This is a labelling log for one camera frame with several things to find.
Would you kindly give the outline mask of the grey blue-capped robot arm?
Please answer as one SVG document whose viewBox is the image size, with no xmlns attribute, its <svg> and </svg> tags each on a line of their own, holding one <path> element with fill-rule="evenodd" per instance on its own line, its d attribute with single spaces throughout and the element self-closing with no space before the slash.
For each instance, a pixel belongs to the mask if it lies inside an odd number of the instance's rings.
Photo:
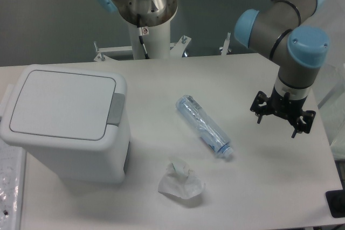
<svg viewBox="0 0 345 230">
<path fill-rule="evenodd" d="M 180 45 L 170 44 L 170 22 L 177 0 L 97 0 L 108 12 L 118 12 L 127 23 L 135 59 L 179 57 Z M 265 12 L 245 11 L 234 27 L 234 37 L 279 66 L 272 94 L 259 92 L 250 108 L 261 119 L 274 115 L 287 120 L 295 134 L 309 133 L 315 118 L 303 110 L 320 68 L 325 63 L 330 40 L 318 28 L 304 22 L 324 0 L 271 0 Z"/>
</svg>

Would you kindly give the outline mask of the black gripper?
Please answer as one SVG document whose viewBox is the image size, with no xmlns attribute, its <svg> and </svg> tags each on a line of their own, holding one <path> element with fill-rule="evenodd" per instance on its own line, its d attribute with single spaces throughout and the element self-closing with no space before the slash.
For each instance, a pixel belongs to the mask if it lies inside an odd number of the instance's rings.
<svg viewBox="0 0 345 230">
<path fill-rule="evenodd" d="M 275 115 L 287 120 L 294 128 L 291 135 L 291 138 L 294 138 L 297 134 L 309 134 L 316 116 L 313 110 L 302 110 L 305 101 L 306 98 L 291 100 L 290 93 L 281 96 L 274 87 L 270 98 L 259 91 L 250 106 L 250 111 L 255 113 L 258 124 L 261 123 L 263 116 L 267 115 Z"/>
</svg>

